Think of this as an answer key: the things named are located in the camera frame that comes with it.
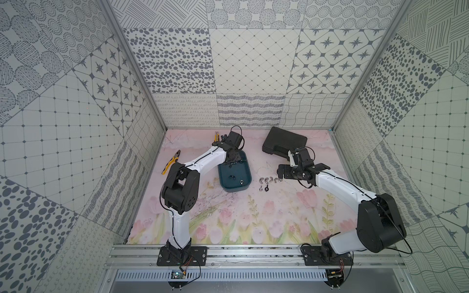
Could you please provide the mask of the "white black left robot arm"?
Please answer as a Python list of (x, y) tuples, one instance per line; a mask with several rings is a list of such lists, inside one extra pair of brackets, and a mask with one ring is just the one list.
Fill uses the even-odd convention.
[(243, 147), (243, 132), (231, 129), (200, 156), (189, 162), (176, 162), (170, 167), (160, 191), (160, 204), (171, 219), (171, 249), (184, 253), (191, 247), (189, 211), (197, 202), (202, 175), (219, 165), (239, 162)]

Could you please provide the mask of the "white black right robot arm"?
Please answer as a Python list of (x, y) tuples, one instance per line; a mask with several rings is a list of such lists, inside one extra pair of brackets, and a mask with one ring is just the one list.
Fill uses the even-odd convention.
[(321, 241), (325, 256), (340, 256), (355, 251), (379, 253), (396, 250), (394, 245), (405, 240), (407, 232), (395, 199), (389, 194), (376, 194), (339, 176), (329, 166), (316, 164), (305, 146), (288, 151), (289, 164), (278, 166), (280, 179), (293, 179), (307, 189), (323, 189), (336, 196), (357, 214), (357, 226)]

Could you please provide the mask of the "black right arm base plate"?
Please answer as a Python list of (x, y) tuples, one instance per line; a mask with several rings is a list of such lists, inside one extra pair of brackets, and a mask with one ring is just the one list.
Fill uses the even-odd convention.
[(333, 250), (320, 245), (302, 244), (300, 251), (306, 266), (351, 266), (351, 253), (337, 255)]

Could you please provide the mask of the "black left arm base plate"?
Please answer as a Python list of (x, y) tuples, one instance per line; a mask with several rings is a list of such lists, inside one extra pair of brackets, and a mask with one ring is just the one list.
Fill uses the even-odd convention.
[(169, 241), (160, 248), (157, 266), (205, 266), (208, 247), (192, 246), (189, 242), (183, 249), (174, 247)]

